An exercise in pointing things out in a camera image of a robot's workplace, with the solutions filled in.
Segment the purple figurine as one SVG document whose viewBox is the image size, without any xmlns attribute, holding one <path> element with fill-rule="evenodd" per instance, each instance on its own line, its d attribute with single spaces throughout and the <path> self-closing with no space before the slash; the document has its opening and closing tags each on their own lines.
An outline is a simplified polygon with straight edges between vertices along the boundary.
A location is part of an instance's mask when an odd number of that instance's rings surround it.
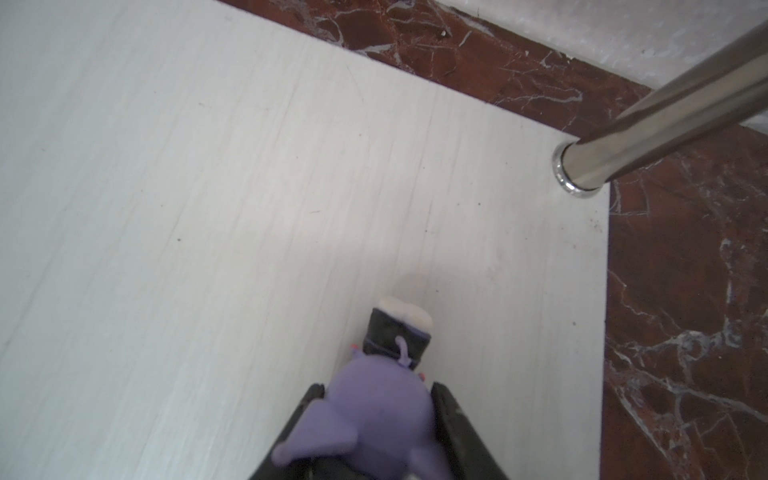
<svg viewBox="0 0 768 480">
<path fill-rule="evenodd" d="M 422 308 L 382 298 L 361 347 L 272 450 L 274 464 L 336 457 L 372 479 L 452 478 L 430 392 L 415 371 L 432 326 Z"/>
</svg>

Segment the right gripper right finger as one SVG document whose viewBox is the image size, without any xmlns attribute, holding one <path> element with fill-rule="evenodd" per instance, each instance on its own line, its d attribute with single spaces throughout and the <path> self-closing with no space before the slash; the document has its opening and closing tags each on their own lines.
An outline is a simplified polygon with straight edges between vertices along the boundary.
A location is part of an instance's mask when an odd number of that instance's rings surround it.
<svg viewBox="0 0 768 480">
<path fill-rule="evenodd" d="M 435 382 L 431 398 L 438 442 L 444 448 L 455 479 L 507 480 L 449 388 Z"/>
</svg>

